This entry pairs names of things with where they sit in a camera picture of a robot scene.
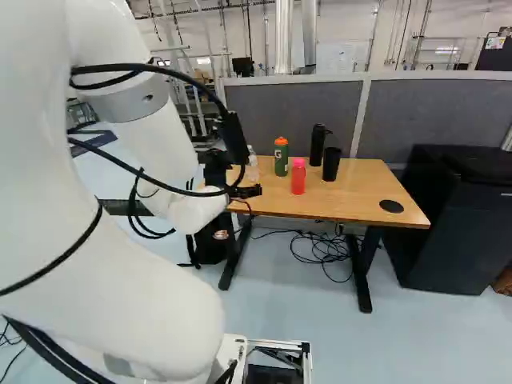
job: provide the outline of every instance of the red bottle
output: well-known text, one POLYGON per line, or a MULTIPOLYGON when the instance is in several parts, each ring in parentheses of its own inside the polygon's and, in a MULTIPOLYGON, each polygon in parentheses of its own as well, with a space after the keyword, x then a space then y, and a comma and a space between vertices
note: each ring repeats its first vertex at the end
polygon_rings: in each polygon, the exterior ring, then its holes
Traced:
POLYGON ((303 158, 294 158, 291 170, 291 193, 303 194, 306 189, 306 162, 303 158))

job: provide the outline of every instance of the black cup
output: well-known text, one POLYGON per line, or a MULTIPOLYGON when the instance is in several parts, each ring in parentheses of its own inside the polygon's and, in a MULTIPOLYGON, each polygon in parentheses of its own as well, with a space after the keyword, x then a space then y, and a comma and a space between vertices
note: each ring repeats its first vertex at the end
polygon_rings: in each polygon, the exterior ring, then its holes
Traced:
POLYGON ((334 146, 328 146, 323 152, 322 179, 326 182, 333 182, 338 175, 339 159, 342 150, 334 146))

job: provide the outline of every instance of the desk leg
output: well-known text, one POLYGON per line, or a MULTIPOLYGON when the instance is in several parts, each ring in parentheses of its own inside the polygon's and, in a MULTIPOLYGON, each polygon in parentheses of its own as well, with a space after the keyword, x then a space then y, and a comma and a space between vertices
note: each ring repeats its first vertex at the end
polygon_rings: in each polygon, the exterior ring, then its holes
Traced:
POLYGON ((374 260, 375 251, 377 250, 378 242, 381 238, 381 232, 382 230, 380 228, 369 226, 366 230, 365 238, 362 241, 361 250, 359 250, 358 240, 355 236, 352 234, 346 236, 350 257, 352 259, 359 310, 364 314, 371 314, 373 310, 366 275, 374 260))
POLYGON ((238 262, 240 261, 240 257, 246 248, 246 244, 249 240, 250 232, 252 229, 252 221, 249 221, 247 224, 244 223, 244 227, 240 231, 240 235, 234 244, 234 249, 231 250, 230 254, 228 255, 226 266, 222 272, 221 280, 218 282, 218 288, 220 290, 228 290, 230 288, 231 280, 233 279, 234 272, 237 268, 238 262))

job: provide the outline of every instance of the gray cubicle partition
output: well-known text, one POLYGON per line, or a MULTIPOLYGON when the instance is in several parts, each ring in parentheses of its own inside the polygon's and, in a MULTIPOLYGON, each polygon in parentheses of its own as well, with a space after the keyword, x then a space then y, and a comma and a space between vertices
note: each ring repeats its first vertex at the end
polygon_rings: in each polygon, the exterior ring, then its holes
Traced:
POLYGON ((230 78, 223 90, 258 154, 272 154, 282 135, 292 155, 307 156, 311 128, 322 122, 345 156, 404 163, 414 144, 500 147, 512 124, 509 72, 230 78))
POLYGON ((357 156, 404 163, 416 143, 500 146, 511 123, 511 81, 372 80, 357 156))
POLYGON ((305 82, 265 85, 226 84, 230 110, 238 113, 247 142, 257 154, 274 154, 274 140, 290 142, 291 156, 309 156, 313 125, 334 132, 327 145, 350 153, 362 81, 305 82))

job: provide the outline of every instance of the wooden desk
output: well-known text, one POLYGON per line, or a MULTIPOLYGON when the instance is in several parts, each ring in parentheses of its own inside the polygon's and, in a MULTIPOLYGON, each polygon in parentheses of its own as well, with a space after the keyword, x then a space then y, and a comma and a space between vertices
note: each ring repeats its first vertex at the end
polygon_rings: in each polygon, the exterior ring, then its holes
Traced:
MULTIPOLYGON (((372 226, 420 229, 430 226, 428 218, 382 160, 344 158, 334 182, 324 182, 322 168, 309 166, 306 160, 306 192, 300 196, 291 193, 291 172, 284 178, 275 175, 274 157, 258 156, 258 163, 263 196, 248 200, 255 215, 361 222, 372 226), (383 210, 379 203, 385 199, 402 204, 404 212, 392 214, 383 210)), ((228 184, 233 183, 238 172, 239 166, 227 172, 228 184)), ((240 186, 251 184, 245 177, 240 186)), ((249 212, 240 202, 232 202, 228 210, 249 212)))
MULTIPOLYGON (((428 229, 428 218, 382 160, 344 158, 340 162, 335 182, 322 180, 320 166, 307 165, 306 192, 299 196, 290 191, 291 172, 284 178, 275 175, 274 157, 258 156, 258 163, 263 195, 247 200, 254 215, 358 222, 368 226, 361 249, 355 236, 348 234, 346 240, 352 259, 359 309, 361 312, 370 313, 372 304, 366 275, 378 248, 382 228, 400 226, 428 229), (385 211, 379 205, 382 200, 399 202, 404 211, 400 214, 385 211)), ((239 166, 229 170, 227 183, 232 184, 238 173, 239 166)), ((240 186, 252 184, 245 177, 240 186)), ((232 202, 228 210, 249 213, 248 207, 240 202, 232 202)), ((242 229, 238 238, 238 250, 232 258, 228 258, 219 283, 221 290, 227 290, 230 286, 250 229, 250 223, 242 229)))

